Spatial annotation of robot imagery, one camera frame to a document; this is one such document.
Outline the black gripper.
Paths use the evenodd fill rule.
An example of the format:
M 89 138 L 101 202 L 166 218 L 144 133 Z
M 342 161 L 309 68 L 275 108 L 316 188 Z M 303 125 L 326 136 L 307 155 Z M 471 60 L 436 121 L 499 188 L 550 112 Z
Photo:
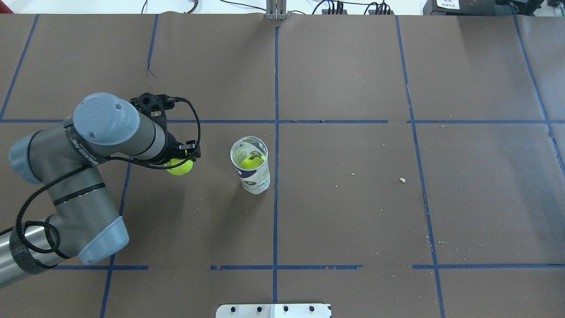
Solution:
M 164 131 L 159 133 L 159 141 L 161 139 L 163 145 L 158 153 L 158 165 L 164 165 L 171 161 L 171 159 L 199 159 L 201 157 L 200 142 L 198 140 L 190 140 L 182 144 L 177 141 L 172 133 Z

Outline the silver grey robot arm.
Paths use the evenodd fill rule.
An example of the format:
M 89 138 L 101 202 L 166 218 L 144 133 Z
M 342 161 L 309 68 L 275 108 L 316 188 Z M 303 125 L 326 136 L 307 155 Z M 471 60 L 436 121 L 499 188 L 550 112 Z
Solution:
M 144 93 L 129 101 L 111 93 L 85 97 L 73 115 L 14 143 L 9 161 L 40 185 L 1 233 L 1 286 L 78 257 L 91 265 L 129 242 L 122 215 L 98 167 L 122 161 L 171 170 L 200 157 L 200 137 L 178 142 L 166 111 L 187 98 Z

